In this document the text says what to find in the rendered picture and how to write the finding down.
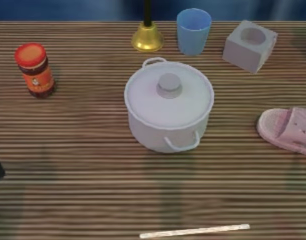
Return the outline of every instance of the white pot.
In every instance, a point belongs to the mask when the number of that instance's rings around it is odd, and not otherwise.
[[[196,68],[153,57],[128,80],[124,101],[129,128],[140,144],[155,152],[177,153],[200,144],[214,91]]]

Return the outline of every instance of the lid knob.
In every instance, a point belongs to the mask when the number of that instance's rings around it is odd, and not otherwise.
[[[173,73],[163,74],[157,84],[157,93],[162,98],[174,99],[182,92],[181,79]]]

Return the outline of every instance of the bamboo mat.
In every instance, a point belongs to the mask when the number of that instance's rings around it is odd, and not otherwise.
[[[250,224],[181,240],[306,240],[306,156],[262,140],[270,108],[306,107],[306,22],[260,22],[276,47],[258,74],[222,60],[238,22],[214,22],[202,55],[165,46],[136,52],[138,22],[0,22],[0,240],[136,240],[140,233]],[[16,47],[42,43],[58,80],[29,95]],[[200,146],[162,155],[131,136],[123,92],[144,60],[189,64],[212,82],[215,105]]]

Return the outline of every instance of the red jar lid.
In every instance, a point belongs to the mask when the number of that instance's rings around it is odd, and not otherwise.
[[[44,61],[47,53],[41,44],[30,42],[19,46],[14,57],[21,67],[33,68]]]

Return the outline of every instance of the pink slipper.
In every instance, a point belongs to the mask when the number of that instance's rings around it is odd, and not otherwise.
[[[257,131],[279,148],[306,155],[306,108],[266,110],[257,122]]]

